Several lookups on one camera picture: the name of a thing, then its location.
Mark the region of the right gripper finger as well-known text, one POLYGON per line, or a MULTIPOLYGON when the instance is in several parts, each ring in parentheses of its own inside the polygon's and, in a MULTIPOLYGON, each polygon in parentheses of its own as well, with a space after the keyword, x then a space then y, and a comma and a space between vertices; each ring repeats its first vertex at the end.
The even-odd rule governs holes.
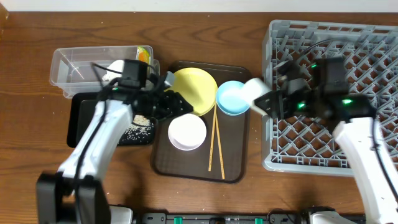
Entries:
POLYGON ((288 81, 298 79, 299 77, 299 66, 294 60, 283 61, 277 64, 274 70, 279 73, 280 77, 284 77, 288 81))
POLYGON ((280 91, 270 91, 256 98, 254 105, 273 119, 284 119, 283 95, 280 91))

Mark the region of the white tissue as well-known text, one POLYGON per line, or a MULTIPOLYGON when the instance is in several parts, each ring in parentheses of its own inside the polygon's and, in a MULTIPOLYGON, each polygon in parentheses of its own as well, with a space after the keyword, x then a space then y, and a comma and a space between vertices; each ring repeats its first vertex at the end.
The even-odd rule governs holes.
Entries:
POLYGON ((106 74, 102 76, 102 81, 110 82, 114 78, 121 78, 124 68, 124 60, 116 60, 106 68, 106 74))

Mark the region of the green yellow snack wrapper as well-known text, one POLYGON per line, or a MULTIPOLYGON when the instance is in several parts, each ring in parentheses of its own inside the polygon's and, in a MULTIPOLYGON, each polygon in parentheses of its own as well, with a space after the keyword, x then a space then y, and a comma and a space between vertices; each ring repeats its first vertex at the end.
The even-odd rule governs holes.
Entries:
POLYGON ((142 46, 137 47, 137 54, 136 54, 137 60, 150 64, 150 57, 151 54, 144 47, 142 46))

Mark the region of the pile of rice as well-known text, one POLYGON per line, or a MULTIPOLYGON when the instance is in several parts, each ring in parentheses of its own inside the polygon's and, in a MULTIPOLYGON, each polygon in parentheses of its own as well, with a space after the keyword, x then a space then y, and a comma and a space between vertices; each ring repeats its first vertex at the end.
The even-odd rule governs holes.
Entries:
POLYGON ((120 138, 119 146, 141 146, 150 144, 155 137, 153 122, 142 115, 135 115, 132 124, 120 138))

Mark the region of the white pink bowl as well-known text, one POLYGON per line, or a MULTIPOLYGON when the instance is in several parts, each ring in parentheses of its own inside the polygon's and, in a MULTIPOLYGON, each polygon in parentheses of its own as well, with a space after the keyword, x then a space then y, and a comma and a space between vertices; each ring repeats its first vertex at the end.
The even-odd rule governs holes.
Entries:
POLYGON ((206 134, 205 122, 194 114, 174 118, 168 128, 169 141, 182 151, 192 151, 201 146, 206 139, 206 134))

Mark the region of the white cup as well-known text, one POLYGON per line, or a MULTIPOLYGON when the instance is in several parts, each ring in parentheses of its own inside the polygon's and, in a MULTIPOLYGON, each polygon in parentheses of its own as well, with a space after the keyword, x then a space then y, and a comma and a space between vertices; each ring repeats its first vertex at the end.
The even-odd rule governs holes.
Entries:
POLYGON ((242 88, 242 98, 250 106, 250 109, 262 116, 267 113, 254 104, 254 100, 270 92, 270 88, 260 78, 248 80, 242 88))

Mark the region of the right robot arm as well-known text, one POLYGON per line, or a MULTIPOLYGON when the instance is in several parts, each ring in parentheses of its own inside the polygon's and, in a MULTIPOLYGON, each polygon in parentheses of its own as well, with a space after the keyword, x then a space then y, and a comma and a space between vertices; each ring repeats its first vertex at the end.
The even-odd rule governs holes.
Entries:
POLYGON ((285 78, 281 90, 271 90, 259 78, 244 85, 252 110, 272 119, 293 116, 320 118, 344 152, 361 194, 367 223, 397 223, 397 169, 383 140, 377 110, 367 96, 349 93, 344 60, 318 59, 312 65, 313 88, 305 84, 299 66, 278 66, 285 78))

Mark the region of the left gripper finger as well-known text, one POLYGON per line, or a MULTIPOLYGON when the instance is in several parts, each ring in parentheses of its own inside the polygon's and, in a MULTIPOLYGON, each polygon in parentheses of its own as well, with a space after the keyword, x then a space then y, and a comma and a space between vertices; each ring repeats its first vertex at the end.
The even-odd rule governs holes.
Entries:
POLYGON ((164 92, 165 104, 169 108, 182 108, 188 105, 188 102, 183 98, 183 96, 172 90, 167 90, 164 92))
POLYGON ((165 110, 165 115, 161 118, 162 121, 166 119, 176 118, 188 113, 193 112, 193 106, 190 104, 187 105, 179 105, 179 106, 172 106, 171 108, 167 108, 165 110))

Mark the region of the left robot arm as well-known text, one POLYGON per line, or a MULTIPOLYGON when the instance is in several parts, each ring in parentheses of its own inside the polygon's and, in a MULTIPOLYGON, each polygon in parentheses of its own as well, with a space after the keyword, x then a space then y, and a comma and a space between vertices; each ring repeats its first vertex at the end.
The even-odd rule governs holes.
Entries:
POLYGON ((116 146, 136 114, 162 120, 191 113, 193 106, 172 90, 107 86, 75 150, 54 174, 36 183, 39 223, 132 223, 133 211, 107 201, 102 181, 116 146))

